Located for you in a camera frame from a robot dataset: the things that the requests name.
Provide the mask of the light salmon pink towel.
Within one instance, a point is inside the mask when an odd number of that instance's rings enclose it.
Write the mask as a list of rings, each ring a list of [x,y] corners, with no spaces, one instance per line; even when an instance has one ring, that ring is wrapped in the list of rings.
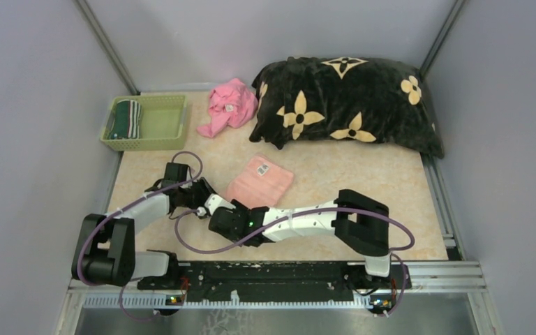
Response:
[[[223,198],[248,208],[275,207],[294,181],[294,173],[256,154],[228,184]]]

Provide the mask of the green white striped towel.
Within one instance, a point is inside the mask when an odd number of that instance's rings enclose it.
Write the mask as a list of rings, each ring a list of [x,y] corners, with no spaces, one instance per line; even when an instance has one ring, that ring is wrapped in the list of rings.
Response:
[[[108,140],[133,140],[140,138],[142,105],[132,99],[120,100],[114,107],[112,127]]]

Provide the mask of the black blanket with beige flowers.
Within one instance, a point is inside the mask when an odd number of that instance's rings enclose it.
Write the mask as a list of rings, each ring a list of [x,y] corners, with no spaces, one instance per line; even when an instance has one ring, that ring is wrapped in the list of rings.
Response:
[[[445,155],[419,68],[364,57],[288,57],[255,77],[257,122],[249,140],[393,143]]]

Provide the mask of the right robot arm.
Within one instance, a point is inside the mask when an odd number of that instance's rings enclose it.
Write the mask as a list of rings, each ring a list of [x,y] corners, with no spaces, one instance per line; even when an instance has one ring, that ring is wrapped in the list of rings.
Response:
[[[336,199],[312,207],[248,208],[210,195],[204,204],[209,229],[245,246],[259,247],[295,237],[335,236],[365,258],[365,278],[375,288],[393,276],[389,250],[389,207],[343,189]]]

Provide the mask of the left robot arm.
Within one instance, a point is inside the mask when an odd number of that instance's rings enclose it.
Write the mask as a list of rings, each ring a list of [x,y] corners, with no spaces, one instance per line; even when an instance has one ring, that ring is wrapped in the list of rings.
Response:
[[[124,286],[133,277],[154,277],[165,289],[176,287],[181,270],[166,252],[138,253],[135,235],[177,208],[194,211],[215,194],[209,182],[183,163],[167,163],[165,174],[140,198],[107,214],[84,217],[71,276],[87,285]]]

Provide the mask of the green perforated plastic basket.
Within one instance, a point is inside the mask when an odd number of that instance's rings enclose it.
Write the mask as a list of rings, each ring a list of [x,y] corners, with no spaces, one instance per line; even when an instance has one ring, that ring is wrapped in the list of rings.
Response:
[[[108,140],[115,105],[124,99],[142,105],[140,138]],[[188,132],[187,98],[183,94],[118,96],[110,106],[107,123],[100,132],[100,141],[115,151],[160,151],[184,148]]]

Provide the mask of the bright pink crumpled towel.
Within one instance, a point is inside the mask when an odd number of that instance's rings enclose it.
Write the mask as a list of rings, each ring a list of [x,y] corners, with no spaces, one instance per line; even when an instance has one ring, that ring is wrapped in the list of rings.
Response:
[[[203,137],[214,138],[228,126],[241,128],[252,119],[257,108],[255,93],[240,79],[233,78],[210,91],[210,121],[198,126],[197,132]]]

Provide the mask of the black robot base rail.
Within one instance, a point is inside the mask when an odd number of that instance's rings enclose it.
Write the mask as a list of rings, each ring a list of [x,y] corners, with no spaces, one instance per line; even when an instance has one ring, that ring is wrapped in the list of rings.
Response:
[[[412,281],[407,267],[394,264],[389,276],[368,275],[362,262],[170,262],[167,273],[137,282],[140,290],[176,290],[166,301],[257,307],[327,306],[365,303],[391,308]]]

